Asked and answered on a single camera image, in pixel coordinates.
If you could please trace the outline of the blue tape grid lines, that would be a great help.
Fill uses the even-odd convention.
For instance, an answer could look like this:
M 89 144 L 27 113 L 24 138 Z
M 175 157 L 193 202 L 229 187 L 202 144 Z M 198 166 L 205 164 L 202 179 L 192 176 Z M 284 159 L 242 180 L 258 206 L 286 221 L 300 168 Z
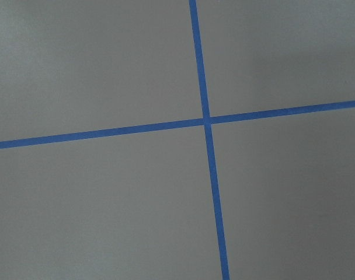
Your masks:
M 207 81 L 204 66 L 204 55 L 201 43 L 199 13 L 196 1 L 189 1 L 190 20 L 194 42 L 194 54 L 196 58 L 197 76 L 199 82 L 200 104 L 202 117 L 197 119 L 160 122 L 154 124 L 133 125 L 130 127 L 119 127 L 110 129 L 100 129 L 85 132 L 73 132 L 69 134 L 39 136 L 33 138 L 13 139 L 0 141 L 1 149 L 19 148 L 24 146 L 35 146 L 53 144 L 59 142 L 71 142 L 84 139 L 95 139 L 103 137 L 113 137 L 127 134 L 140 134 L 162 130 L 174 130 L 189 127 L 203 127 L 207 151 L 208 168 L 210 174 L 211 193 L 215 216 L 215 227 L 217 231 L 217 243 L 221 265 L 222 279 L 230 279 L 228 264 L 228 252 L 225 240 L 225 229 L 222 217 L 222 205 L 220 197 L 220 187 L 217 173 L 217 162 L 215 158 L 213 125 L 234 123 L 238 121 L 266 119 L 274 117 L 293 116 L 298 114 L 316 113 L 320 111 L 333 111 L 355 108 L 355 100 L 339 101 L 334 103 L 314 104 L 308 106 L 298 106 L 289 108 L 278 108 L 274 110 L 253 111 L 248 113 L 212 116 L 210 113 L 210 102 L 207 92 Z

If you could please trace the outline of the brown paper table cover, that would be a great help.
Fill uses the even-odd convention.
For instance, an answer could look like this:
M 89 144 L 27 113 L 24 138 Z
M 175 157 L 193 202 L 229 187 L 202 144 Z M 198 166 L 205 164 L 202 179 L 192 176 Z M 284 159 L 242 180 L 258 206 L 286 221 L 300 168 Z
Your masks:
M 212 116 L 355 100 L 355 1 L 196 1 Z M 202 117 L 189 1 L 0 1 L 0 141 Z M 230 279 L 355 279 L 355 108 L 213 125 Z M 203 127 L 0 150 L 0 279 L 222 279 Z

